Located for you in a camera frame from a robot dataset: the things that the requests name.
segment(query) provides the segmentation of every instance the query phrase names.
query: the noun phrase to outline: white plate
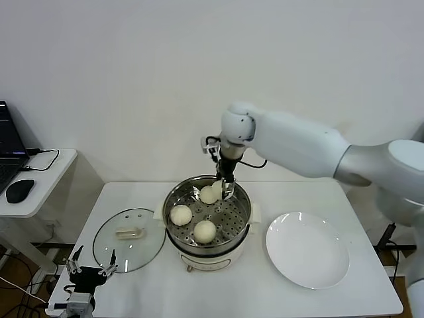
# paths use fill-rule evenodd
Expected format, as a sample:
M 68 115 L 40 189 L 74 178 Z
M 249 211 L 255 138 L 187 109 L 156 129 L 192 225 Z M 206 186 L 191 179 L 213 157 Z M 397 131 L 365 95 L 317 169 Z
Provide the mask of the white plate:
M 266 233 L 276 268 L 296 284 L 313 289 L 338 284 L 349 269 L 346 246 L 325 220 L 303 212 L 280 215 Z

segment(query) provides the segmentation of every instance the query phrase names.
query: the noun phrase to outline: table leg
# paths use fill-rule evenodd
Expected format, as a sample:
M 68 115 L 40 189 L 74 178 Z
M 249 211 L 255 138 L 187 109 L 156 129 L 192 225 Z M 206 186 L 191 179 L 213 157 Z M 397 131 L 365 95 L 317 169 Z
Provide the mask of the table leg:
M 25 232 L 13 220 L 0 218 L 0 237 L 46 272 L 54 272 L 56 270 L 55 263 L 29 243 Z

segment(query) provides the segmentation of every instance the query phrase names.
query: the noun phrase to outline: laptop screen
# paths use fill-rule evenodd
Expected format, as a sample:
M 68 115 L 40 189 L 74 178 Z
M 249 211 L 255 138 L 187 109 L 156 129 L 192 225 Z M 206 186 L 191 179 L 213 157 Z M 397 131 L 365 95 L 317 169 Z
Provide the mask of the laptop screen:
M 27 157 L 7 106 L 0 102 L 0 157 Z
M 19 135 L 11 121 L 0 120 L 0 156 L 2 155 L 25 155 Z

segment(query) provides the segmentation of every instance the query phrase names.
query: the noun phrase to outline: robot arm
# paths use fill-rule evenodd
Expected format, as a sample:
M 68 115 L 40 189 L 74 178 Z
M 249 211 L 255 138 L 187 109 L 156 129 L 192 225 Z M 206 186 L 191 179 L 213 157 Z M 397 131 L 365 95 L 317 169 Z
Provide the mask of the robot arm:
M 221 118 L 218 178 L 234 182 L 243 152 L 256 153 L 301 176 L 330 177 L 354 186 L 378 186 L 424 203 L 424 144 L 395 140 L 378 146 L 355 146 L 330 127 L 283 112 L 261 111 L 234 103 Z

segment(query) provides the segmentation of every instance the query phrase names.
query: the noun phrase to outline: small white side table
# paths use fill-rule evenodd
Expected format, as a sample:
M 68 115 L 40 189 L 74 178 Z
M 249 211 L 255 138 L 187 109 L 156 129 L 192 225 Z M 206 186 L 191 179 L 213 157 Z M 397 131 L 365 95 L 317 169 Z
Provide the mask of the small white side table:
M 45 168 L 53 160 L 55 155 L 55 152 L 37 154 L 30 159 L 28 165 L 33 168 Z M 50 169 L 46 171 L 20 172 L 11 184 L 25 179 L 33 179 L 35 181 L 34 187 L 24 201 L 11 204 L 6 200 L 6 191 L 0 195 L 0 237 L 14 249 L 23 253 L 40 266 L 40 270 L 35 275 L 33 283 L 38 282 L 40 279 L 42 281 L 47 274 L 55 273 L 56 265 L 52 259 L 57 254 L 57 251 L 48 253 L 48 256 L 41 253 L 29 243 L 26 233 L 15 224 L 13 218 L 28 218 L 35 215 L 76 156 L 77 152 L 75 149 L 59 149 L 59 156 Z

